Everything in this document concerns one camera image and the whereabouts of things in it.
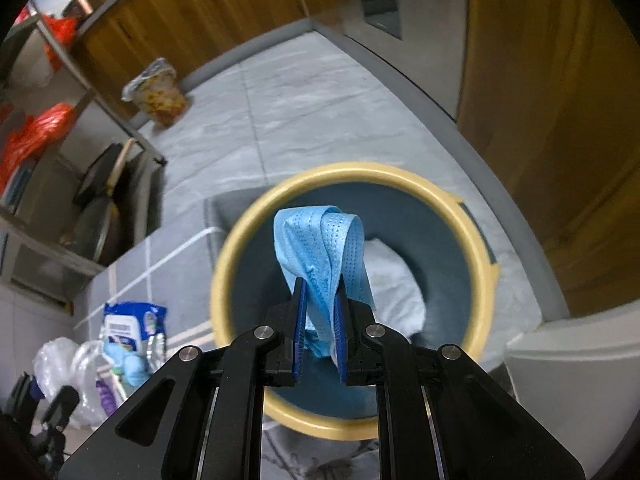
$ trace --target yellow rim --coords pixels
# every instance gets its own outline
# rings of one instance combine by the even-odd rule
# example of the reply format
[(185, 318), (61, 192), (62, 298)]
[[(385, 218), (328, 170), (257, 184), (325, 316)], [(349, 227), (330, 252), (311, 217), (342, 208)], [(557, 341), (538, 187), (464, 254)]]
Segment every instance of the yellow rim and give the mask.
[[(217, 345), (229, 345), (237, 335), (231, 325), (231, 285), (238, 257), (258, 227), (300, 194), (345, 182), (382, 184), (415, 196), (435, 210), (455, 233), (468, 265), (472, 291), (471, 314), (462, 348), (477, 361), (491, 328), (498, 265), (492, 265), (478, 229), (460, 207), (462, 199), (421, 176), (375, 162), (341, 162), (299, 173), (269, 190), (244, 212), (225, 241), (211, 283), (210, 315)], [(321, 438), (364, 440), (378, 435), (377, 417), (347, 420), (317, 415), (299, 409), (269, 390), (264, 396), (264, 412), (289, 428)]]

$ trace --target screw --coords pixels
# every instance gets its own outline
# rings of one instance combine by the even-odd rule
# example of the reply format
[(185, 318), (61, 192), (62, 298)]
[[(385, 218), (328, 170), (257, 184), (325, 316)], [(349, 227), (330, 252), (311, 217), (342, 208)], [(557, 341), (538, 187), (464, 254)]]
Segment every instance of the screw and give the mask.
[(385, 327), (378, 324), (369, 325), (364, 331), (369, 337), (382, 337), (386, 333)]
[(180, 350), (178, 357), (180, 357), (181, 361), (193, 361), (198, 356), (199, 352), (200, 350), (195, 346), (185, 346), (182, 350)]
[(254, 330), (254, 335), (258, 339), (268, 339), (273, 335), (273, 328), (266, 325), (259, 326)]
[(459, 358), (462, 355), (460, 348), (458, 348), (455, 345), (443, 346), (441, 352), (442, 352), (442, 355), (445, 357), (445, 359), (449, 359), (451, 361), (455, 361), (457, 358)]

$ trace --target trash can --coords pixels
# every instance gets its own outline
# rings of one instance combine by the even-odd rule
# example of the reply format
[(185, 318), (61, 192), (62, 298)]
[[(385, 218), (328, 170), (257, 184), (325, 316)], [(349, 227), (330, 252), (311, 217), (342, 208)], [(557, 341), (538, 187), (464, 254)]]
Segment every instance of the trash can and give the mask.
[[(427, 309), (446, 333), (432, 348), (455, 343), (478, 360), (491, 328), (498, 265), (462, 199), (407, 171), (345, 162), (300, 173), (262, 195), (236, 222), (214, 272), (210, 316), (219, 346), (260, 325), (290, 291), (273, 245), (281, 208), (335, 205), (360, 216), (365, 238), (378, 238), (407, 263)], [(428, 327), (412, 337), (426, 346)], [(300, 382), (267, 390), (264, 411), (302, 433), (334, 440), (378, 434), (373, 386), (347, 388), (331, 359), (305, 351)]]
[(160, 57), (122, 89), (122, 100), (133, 102), (153, 122), (168, 128), (185, 113), (188, 104), (176, 77), (175, 68)]

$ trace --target oven door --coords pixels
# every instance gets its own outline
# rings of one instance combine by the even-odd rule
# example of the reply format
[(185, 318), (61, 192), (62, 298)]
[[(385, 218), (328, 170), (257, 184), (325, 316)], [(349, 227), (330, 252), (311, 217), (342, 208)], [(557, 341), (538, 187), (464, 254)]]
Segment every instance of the oven door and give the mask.
[(424, 90), (455, 118), (465, 51), (466, 0), (339, 0), (344, 32)]

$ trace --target gray marble floor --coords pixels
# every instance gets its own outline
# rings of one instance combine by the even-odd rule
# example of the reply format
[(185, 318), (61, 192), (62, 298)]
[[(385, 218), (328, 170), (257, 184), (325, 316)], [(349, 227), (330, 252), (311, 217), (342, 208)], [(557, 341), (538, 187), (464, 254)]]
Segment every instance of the gray marble floor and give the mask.
[(392, 164), (461, 196), (501, 266), (482, 362), (535, 329), (540, 310), (497, 219), (462, 168), (373, 75), (312, 32), (261, 52), (190, 93), (173, 127), (141, 131), (165, 154), (162, 223), (220, 192), (277, 182), (346, 160)]

